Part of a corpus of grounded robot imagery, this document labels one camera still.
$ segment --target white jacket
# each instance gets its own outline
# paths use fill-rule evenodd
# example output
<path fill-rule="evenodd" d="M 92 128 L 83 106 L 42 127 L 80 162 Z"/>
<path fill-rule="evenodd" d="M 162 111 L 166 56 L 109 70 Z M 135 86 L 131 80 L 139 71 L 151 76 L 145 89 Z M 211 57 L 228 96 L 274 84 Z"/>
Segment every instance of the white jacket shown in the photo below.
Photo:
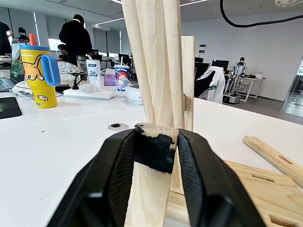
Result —
<path fill-rule="evenodd" d="M 211 66 L 208 68 L 208 70 L 197 80 L 204 79 L 208 77 L 213 71 L 214 77 L 212 82 L 209 85 L 209 89 L 203 92 L 199 98 L 205 97 L 207 100 L 215 102 L 215 103 L 221 103 L 223 102 L 223 91 L 225 87 L 225 77 L 223 73 L 223 68 Z"/>

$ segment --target person wearing mask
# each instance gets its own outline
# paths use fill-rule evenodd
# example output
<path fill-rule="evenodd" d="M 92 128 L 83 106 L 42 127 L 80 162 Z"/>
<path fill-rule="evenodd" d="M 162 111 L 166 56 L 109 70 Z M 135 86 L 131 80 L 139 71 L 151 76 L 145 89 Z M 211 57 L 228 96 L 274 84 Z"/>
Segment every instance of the person wearing mask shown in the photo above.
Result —
<path fill-rule="evenodd" d="M 66 45 L 64 45 L 64 44 L 58 45 L 58 50 L 61 52 L 61 54 L 59 55 L 59 58 L 61 58 L 63 61 L 68 61 Z"/>
<path fill-rule="evenodd" d="M 85 56 L 92 52 L 89 33 L 84 28 L 83 17 L 79 14 L 62 26 L 59 39 L 66 44 L 68 62 L 74 65 L 77 65 L 77 55 Z"/>
<path fill-rule="evenodd" d="M 9 36 L 13 35 L 12 30 L 0 20 L 0 55 L 11 53 Z"/>

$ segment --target glass partition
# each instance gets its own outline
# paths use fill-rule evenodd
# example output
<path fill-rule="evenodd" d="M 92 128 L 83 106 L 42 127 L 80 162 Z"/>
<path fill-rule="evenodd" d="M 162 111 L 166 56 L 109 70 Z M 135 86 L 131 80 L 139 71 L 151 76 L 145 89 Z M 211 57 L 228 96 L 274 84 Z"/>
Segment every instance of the glass partition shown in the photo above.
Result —
<path fill-rule="evenodd" d="M 286 102 L 303 105 L 303 59 L 285 99 Z"/>

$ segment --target wooden plank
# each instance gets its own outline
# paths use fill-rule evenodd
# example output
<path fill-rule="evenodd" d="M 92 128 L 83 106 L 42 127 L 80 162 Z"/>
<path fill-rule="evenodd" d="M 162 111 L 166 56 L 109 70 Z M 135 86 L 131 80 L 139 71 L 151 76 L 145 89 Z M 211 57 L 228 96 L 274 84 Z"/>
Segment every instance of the wooden plank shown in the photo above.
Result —
<path fill-rule="evenodd" d="M 195 39 L 182 36 L 183 93 L 186 96 L 185 129 L 193 131 L 194 127 L 194 80 L 195 80 Z"/>
<path fill-rule="evenodd" d="M 183 93 L 186 96 L 185 129 L 192 131 L 194 122 L 194 74 L 195 40 L 192 36 L 182 36 Z M 179 155 L 175 157 L 170 190 L 184 194 Z"/>
<path fill-rule="evenodd" d="M 142 134 L 140 140 L 144 147 L 140 155 L 135 155 L 131 189 L 131 226 L 161 227 L 164 223 L 173 169 L 173 160 L 169 159 L 169 153 L 176 150 L 178 130 L 145 123 L 139 126 Z M 163 152 L 156 152 L 157 157 L 154 157 L 152 154 L 155 150 L 151 149 L 157 147 L 158 143 L 161 143 Z"/>
<path fill-rule="evenodd" d="M 176 192 L 169 192 L 166 216 L 183 223 L 189 224 L 189 217 L 185 197 Z"/>
<path fill-rule="evenodd" d="M 173 127 L 163 2 L 136 0 L 136 6 L 156 123 Z"/>
<path fill-rule="evenodd" d="M 303 227 L 303 194 L 289 177 L 229 161 L 268 227 Z M 183 195 L 169 194 L 167 216 L 189 223 Z"/>
<path fill-rule="evenodd" d="M 156 120 L 152 105 L 152 94 L 147 74 L 135 0 L 122 0 L 122 9 L 124 12 L 129 43 L 132 49 L 134 63 L 136 66 L 136 73 L 138 77 L 140 92 L 142 95 L 146 121 L 147 123 L 155 124 Z"/>
<path fill-rule="evenodd" d="M 166 44 L 168 53 L 169 79 L 171 89 L 172 111 L 174 114 L 174 127 L 184 128 L 183 80 L 181 57 L 181 21 L 180 0 L 164 0 L 164 19 L 166 31 Z"/>
<path fill-rule="evenodd" d="M 295 182 L 303 187 L 303 167 L 293 162 L 276 149 L 269 146 L 257 137 L 245 136 L 243 143 L 260 154 L 263 158 L 277 167 L 286 175 L 290 176 Z"/>

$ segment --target black mouse pad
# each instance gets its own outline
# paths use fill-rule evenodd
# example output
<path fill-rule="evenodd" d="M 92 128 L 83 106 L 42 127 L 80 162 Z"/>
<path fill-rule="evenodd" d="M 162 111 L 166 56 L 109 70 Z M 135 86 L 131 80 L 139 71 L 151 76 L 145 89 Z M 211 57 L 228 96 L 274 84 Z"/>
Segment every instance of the black mouse pad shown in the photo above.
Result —
<path fill-rule="evenodd" d="M 15 97 L 0 98 L 0 119 L 21 115 L 22 113 Z"/>

